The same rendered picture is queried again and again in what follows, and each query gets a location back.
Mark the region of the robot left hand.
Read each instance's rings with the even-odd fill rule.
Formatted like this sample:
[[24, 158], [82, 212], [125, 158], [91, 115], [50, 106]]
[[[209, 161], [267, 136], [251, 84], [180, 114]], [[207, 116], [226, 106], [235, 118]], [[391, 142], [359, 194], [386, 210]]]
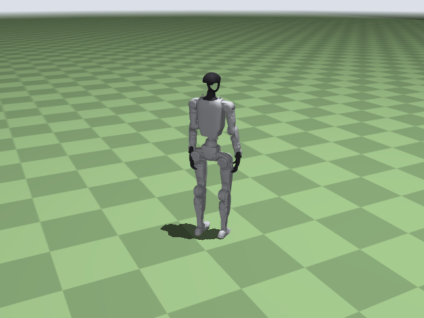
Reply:
[[192, 146], [190, 146], [190, 148], [189, 148], [189, 161], [190, 161], [190, 166], [191, 166], [191, 168], [193, 168], [194, 170], [197, 170], [197, 168], [194, 166], [194, 162], [195, 161], [193, 161], [192, 160], [192, 157], [191, 157], [191, 153], [193, 152], [193, 147]]

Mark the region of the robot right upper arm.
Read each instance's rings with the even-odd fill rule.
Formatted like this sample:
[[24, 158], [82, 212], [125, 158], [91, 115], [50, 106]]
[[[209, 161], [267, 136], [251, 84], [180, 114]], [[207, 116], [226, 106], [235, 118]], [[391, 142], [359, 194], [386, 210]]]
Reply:
[[227, 117], [227, 124], [228, 124], [228, 128], [227, 128], [227, 133], [229, 135], [235, 135], [235, 123], [236, 123], [236, 118], [235, 118], [235, 104], [231, 101], [222, 101], [222, 108], [224, 110], [224, 112], [226, 113], [226, 117]]

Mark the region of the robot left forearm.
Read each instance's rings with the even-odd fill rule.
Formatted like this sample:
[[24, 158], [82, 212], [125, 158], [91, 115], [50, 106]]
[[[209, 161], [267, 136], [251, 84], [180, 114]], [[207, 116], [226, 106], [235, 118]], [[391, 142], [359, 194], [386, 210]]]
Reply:
[[189, 146], [188, 146], [188, 150], [190, 148], [190, 146], [193, 147], [193, 150], [196, 149], [196, 143], [197, 143], [197, 131], [190, 129], [190, 124], [189, 124]]

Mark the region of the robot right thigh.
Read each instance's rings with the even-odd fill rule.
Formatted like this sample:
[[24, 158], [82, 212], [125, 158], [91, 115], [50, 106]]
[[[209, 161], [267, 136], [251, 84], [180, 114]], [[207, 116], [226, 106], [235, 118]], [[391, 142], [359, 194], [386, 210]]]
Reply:
[[227, 191], [231, 192], [232, 180], [233, 180], [233, 157], [229, 153], [218, 151], [217, 163], [220, 166], [220, 175], [222, 188], [218, 192], [219, 200], [225, 201], [225, 194]]

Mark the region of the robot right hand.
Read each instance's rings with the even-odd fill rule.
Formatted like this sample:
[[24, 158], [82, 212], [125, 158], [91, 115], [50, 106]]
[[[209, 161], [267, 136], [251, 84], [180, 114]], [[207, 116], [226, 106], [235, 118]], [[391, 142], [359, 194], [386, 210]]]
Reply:
[[235, 166], [233, 167], [233, 170], [231, 171], [231, 173], [235, 173], [238, 170], [238, 166], [240, 164], [240, 158], [242, 157], [242, 155], [240, 155], [240, 152], [237, 152], [235, 155], [236, 160], [233, 162], [233, 164], [235, 164]]

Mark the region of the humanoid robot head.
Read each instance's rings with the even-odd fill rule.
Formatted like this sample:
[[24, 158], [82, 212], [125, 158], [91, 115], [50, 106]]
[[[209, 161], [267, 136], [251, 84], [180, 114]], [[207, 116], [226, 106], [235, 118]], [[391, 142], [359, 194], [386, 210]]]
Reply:
[[[207, 101], [217, 100], [217, 98], [215, 97], [215, 92], [219, 90], [220, 81], [221, 81], [221, 77], [216, 73], [209, 72], [205, 74], [205, 76], [203, 77], [203, 83], [207, 83], [208, 90], [207, 90], [207, 95], [203, 97], [203, 100], [207, 100]], [[213, 85], [214, 83], [218, 83], [216, 90], [213, 90], [210, 87], [210, 85]]]

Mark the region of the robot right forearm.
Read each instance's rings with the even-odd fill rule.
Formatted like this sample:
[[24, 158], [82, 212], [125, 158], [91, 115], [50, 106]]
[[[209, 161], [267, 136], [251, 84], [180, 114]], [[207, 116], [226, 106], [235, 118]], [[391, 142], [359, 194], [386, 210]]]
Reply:
[[240, 152], [240, 155], [242, 155], [240, 140], [239, 140], [239, 130], [238, 127], [235, 127], [235, 135], [231, 136], [231, 141], [233, 145], [233, 149], [235, 150], [235, 155], [237, 152]]

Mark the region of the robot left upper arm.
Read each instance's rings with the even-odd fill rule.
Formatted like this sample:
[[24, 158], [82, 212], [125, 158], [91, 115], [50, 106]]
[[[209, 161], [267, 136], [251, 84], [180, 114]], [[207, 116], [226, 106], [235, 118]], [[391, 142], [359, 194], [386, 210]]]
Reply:
[[190, 129], [197, 130], [197, 103], [198, 97], [191, 99], [188, 103], [189, 105], [189, 118], [190, 118]]

